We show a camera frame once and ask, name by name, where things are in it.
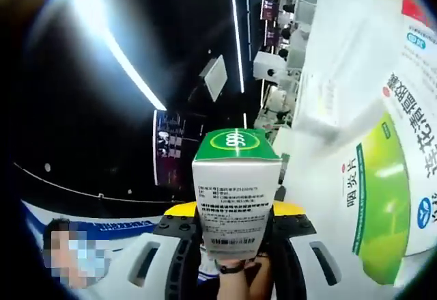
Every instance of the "yellow part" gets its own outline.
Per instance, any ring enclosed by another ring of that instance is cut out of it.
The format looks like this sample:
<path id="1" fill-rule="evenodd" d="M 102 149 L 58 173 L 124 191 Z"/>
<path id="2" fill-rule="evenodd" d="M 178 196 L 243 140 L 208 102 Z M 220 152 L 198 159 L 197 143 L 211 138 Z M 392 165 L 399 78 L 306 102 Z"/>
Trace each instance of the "yellow part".
<path id="1" fill-rule="evenodd" d="M 185 216 L 194 217 L 196 212 L 196 202 L 189 202 L 184 204 L 177 204 L 171 207 L 165 212 L 166 216 Z M 275 216 L 294 216 L 294 215 L 304 215 L 305 210 L 295 204 L 274 201 L 273 202 L 273 212 Z"/>

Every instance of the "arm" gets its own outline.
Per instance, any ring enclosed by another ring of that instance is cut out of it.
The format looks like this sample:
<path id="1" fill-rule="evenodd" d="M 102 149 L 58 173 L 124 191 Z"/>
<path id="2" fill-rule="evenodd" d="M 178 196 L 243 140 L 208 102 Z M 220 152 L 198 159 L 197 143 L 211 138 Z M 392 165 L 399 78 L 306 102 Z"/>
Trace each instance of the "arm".
<path id="1" fill-rule="evenodd" d="M 221 265 L 232 268 L 238 266 L 239 260 L 223 260 Z M 249 300 L 249 287 L 244 269 L 234 274 L 220 273 L 220 288 L 217 300 Z"/>
<path id="2" fill-rule="evenodd" d="M 261 267 L 251 284 L 250 300 L 266 300 L 269 299 L 273 285 L 270 260 L 266 256 L 261 256 L 256 257 L 255 262 L 260 263 Z"/>

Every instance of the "wristwatch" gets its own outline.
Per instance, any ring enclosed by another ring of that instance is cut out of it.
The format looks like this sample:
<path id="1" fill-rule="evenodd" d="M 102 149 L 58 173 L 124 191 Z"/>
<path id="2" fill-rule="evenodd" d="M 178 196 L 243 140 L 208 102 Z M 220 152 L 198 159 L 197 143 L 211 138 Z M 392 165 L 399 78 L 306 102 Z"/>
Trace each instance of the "wristwatch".
<path id="1" fill-rule="evenodd" d="M 241 260 L 240 263 L 235 267 L 226 267 L 222 264 L 219 264 L 217 260 L 215 260 L 215 264 L 218 271 L 220 271 L 220 273 L 222 274 L 236 274 L 244 269 L 246 262 L 244 260 Z"/>

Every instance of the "green box lid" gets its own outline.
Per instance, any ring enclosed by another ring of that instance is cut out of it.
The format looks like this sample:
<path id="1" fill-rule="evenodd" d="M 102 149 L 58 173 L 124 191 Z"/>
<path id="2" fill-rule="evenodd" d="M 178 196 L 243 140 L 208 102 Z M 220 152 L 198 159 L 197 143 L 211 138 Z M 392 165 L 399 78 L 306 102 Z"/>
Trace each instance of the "green box lid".
<path id="1" fill-rule="evenodd" d="M 230 128 L 206 134 L 195 161 L 236 158 L 280 160 L 260 131 Z"/>

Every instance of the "blue logo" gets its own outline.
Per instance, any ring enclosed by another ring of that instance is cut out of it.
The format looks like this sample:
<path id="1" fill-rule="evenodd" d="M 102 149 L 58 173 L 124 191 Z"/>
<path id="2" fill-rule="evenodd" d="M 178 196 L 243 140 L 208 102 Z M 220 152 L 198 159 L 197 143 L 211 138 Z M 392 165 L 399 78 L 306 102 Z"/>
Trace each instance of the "blue logo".
<path id="1" fill-rule="evenodd" d="M 419 204 L 419 209 L 417 210 L 417 225 L 422 230 L 429 223 L 431 218 L 431 201 L 424 197 Z"/>
<path id="2" fill-rule="evenodd" d="M 407 33 L 407 39 L 413 44 L 419 46 L 421 49 L 425 49 L 426 47 L 425 41 L 422 38 L 417 37 L 413 33 Z"/>

